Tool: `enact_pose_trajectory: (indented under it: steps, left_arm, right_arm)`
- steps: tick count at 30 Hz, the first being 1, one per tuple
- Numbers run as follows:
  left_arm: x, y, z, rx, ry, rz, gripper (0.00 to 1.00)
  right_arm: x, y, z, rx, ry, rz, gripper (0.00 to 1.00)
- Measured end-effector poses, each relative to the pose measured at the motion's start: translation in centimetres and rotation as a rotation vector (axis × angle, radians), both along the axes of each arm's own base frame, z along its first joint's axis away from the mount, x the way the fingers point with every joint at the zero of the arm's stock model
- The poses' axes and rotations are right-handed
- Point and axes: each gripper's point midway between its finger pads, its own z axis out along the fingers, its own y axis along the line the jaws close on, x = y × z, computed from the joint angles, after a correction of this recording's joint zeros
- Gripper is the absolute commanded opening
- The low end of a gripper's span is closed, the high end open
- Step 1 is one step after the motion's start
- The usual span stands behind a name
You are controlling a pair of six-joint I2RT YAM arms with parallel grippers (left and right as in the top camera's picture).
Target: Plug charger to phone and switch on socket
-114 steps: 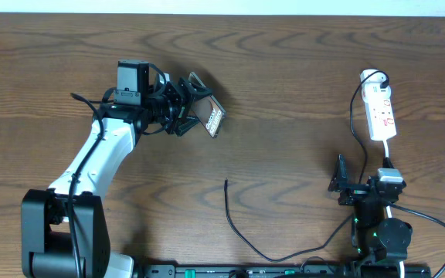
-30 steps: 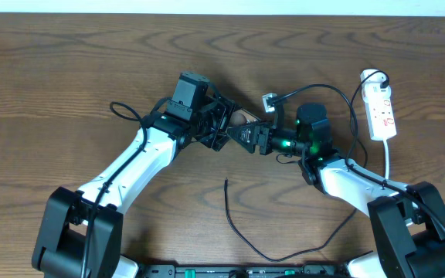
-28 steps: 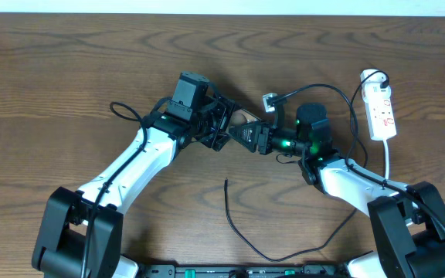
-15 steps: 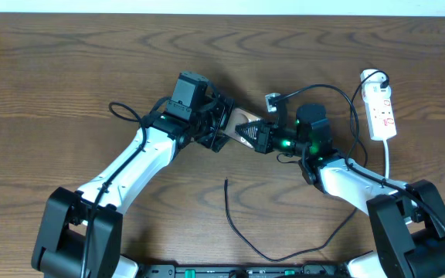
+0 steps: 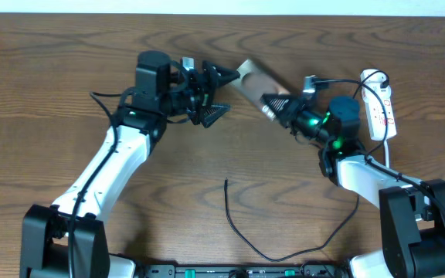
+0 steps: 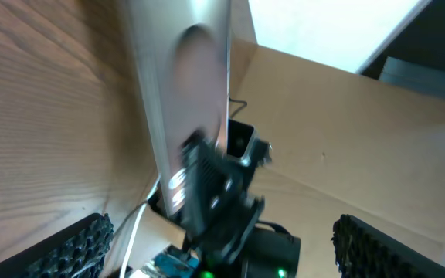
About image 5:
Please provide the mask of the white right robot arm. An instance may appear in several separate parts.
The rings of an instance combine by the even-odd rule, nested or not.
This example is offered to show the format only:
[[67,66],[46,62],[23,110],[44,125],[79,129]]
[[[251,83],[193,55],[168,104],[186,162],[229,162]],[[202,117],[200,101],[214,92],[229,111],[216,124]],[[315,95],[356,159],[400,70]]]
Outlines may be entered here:
[[368,155],[358,140],[359,104],[331,100],[325,115],[311,101],[264,94],[264,111],[293,134],[318,141],[323,176],[379,209],[382,248],[349,260],[352,277],[445,275],[445,181],[423,181],[395,171]]

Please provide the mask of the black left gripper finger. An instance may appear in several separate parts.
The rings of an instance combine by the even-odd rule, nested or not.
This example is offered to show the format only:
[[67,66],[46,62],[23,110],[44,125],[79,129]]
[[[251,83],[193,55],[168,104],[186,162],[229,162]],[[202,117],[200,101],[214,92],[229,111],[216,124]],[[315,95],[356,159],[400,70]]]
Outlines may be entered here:
[[202,110],[200,123],[204,128],[211,127],[222,115],[230,111],[229,104],[212,104]]
[[240,73],[234,69],[227,69],[209,61],[202,62],[203,76],[210,88],[219,88],[240,78]]

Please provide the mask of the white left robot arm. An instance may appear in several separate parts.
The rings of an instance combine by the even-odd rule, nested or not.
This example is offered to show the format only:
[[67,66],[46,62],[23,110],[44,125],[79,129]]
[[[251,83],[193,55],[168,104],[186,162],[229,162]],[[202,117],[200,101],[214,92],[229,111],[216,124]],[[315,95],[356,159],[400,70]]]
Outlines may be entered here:
[[174,61],[149,50],[138,55],[134,85],[119,93],[99,151],[50,206],[32,205],[22,220],[21,277],[143,277],[146,266],[111,253],[105,225],[125,185],[146,162],[168,124],[208,128],[229,105],[216,91],[239,79],[234,69],[190,57]]

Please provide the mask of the Samsung Galaxy smartphone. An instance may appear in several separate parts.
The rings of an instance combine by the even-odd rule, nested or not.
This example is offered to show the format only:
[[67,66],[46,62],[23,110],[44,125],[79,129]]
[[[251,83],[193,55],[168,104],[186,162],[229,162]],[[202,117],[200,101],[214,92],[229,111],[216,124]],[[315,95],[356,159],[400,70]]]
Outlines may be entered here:
[[251,59],[245,60],[236,71],[239,73],[239,78],[232,81],[230,85],[269,120],[274,120],[275,114],[260,98],[264,94],[290,94],[290,91]]

